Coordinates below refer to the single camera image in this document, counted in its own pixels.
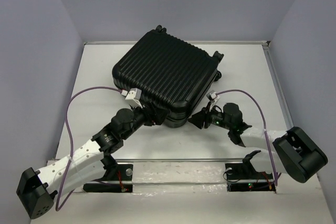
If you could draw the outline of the black hard-shell suitcase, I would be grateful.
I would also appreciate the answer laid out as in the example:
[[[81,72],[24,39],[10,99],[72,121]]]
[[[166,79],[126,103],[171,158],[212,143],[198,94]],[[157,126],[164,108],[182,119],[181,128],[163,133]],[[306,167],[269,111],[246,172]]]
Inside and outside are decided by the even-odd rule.
[[[113,82],[119,89],[140,89],[141,102],[168,110],[164,124],[178,128],[221,78],[218,66],[223,57],[218,51],[210,56],[158,25],[113,66]]]

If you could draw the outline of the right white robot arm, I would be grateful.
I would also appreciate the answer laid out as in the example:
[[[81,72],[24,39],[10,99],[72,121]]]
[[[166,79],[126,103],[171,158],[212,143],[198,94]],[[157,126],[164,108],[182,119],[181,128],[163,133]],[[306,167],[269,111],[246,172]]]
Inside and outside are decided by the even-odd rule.
[[[296,126],[286,131],[258,129],[243,121],[243,113],[235,103],[227,103],[221,110],[207,105],[188,121],[199,129],[222,127],[228,130],[228,137],[235,145],[257,148],[243,159],[241,171],[248,178],[275,170],[305,183],[328,163],[326,154],[303,129]]]

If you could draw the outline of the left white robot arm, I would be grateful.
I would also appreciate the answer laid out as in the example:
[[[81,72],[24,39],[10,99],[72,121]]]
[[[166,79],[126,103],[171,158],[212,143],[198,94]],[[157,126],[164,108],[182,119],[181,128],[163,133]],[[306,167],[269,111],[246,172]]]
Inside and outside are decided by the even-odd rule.
[[[117,171],[112,157],[141,126],[161,125],[168,109],[150,103],[142,107],[120,109],[90,140],[51,165],[38,170],[28,168],[21,174],[16,194],[30,219],[49,211],[59,198],[96,179],[111,179]]]

